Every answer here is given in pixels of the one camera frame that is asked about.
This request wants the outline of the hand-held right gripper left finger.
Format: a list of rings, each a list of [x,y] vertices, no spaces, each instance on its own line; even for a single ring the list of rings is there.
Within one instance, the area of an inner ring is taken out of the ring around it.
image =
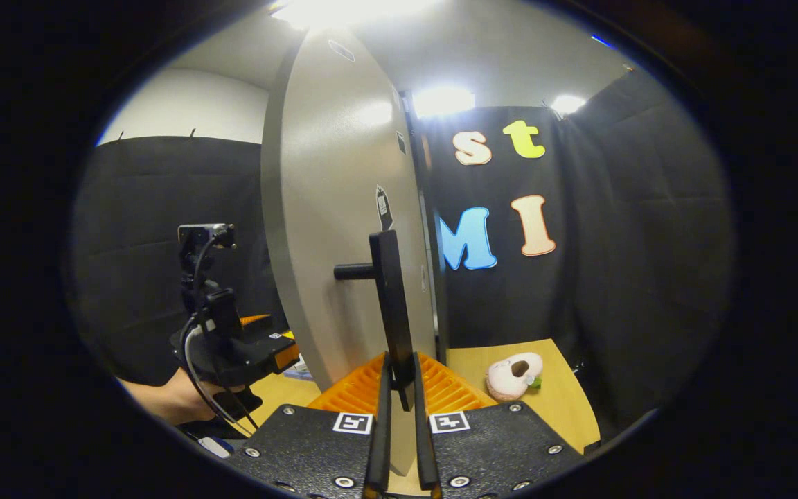
[[[282,404],[226,458],[228,467],[292,499],[381,499],[389,486],[391,361],[381,353],[342,387],[368,375],[372,410]]]

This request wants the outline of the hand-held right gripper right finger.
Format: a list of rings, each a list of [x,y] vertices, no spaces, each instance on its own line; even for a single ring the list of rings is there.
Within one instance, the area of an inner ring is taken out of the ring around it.
[[[525,402],[485,404],[420,353],[413,366],[419,484],[430,499],[522,499],[585,461]]]

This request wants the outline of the black cabinet door handle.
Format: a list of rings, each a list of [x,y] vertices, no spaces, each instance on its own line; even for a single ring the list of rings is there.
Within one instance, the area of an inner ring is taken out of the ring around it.
[[[390,229],[370,234],[369,247],[369,264],[336,265],[333,277],[338,281],[375,282],[389,352],[391,388],[397,391],[402,410],[409,412],[415,402],[415,351],[396,231]]]

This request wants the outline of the grey cabinet door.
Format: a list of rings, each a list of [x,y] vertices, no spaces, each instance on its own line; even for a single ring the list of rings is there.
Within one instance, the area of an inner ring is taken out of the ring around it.
[[[311,28],[285,55],[264,117],[263,218],[286,319],[319,389],[389,345],[375,282],[336,280],[397,233],[414,351],[436,351],[430,258],[405,111],[348,29]]]

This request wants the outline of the dark grey cabinet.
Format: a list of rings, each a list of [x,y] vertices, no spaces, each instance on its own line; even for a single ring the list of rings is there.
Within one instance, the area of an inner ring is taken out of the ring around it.
[[[433,309],[434,359],[447,362],[447,347],[449,346],[449,320],[447,319],[447,302],[445,291],[445,265],[441,256],[441,242],[439,231],[438,211],[434,201],[433,184],[431,183],[431,165],[425,151],[425,137],[422,135],[423,124],[417,117],[413,104],[413,94],[408,89],[399,91],[403,113],[409,133],[409,147],[411,160],[415,172],[418,189],[418,201],[421,212],[425,262],[429,272],[429,288]]]

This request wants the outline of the pink plush toy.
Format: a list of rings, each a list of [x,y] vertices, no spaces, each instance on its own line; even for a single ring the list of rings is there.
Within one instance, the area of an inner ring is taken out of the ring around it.
[[[497,401],[516,401],[542,387],[544,360],[537,353],[513,354],[486,370],[486,389]]]

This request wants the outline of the black backdrop cloth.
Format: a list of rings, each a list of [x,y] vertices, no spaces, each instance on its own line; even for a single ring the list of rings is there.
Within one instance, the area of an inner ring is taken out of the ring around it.
[[[646,73],[576,113],[479,107],[422,120],[445,265],[449,349],[551,338],[583,368],[605,433],[665,404],[718,334],[734,265],[721,161]],[[184,314],[177,225],[226,220],[215,268],[244,313],[286,319],[266,239],[263,145],[142,138],[98,146],[80,185],[69,298],[115,375],[158,383]]]

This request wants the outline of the small ceiling light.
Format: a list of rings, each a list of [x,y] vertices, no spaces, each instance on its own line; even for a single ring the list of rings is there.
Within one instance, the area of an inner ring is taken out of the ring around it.
[[[570,94],[561,94],[552,99],[549,107],[560,116],[569,116],[570,114],[576,113],[586,102],[585,98]]]
[[[475,95],[462,87],[431,87],[413,92],[411,103],[418,118],[447,116],[474,108]]]

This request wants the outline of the large ceiling light panel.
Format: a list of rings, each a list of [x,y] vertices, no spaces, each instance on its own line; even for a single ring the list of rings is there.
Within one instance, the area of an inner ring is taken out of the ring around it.
[[[298,30],[354,26],[378,19],[403,18],[439,6],[444,0],[276,0],[270,17]]]

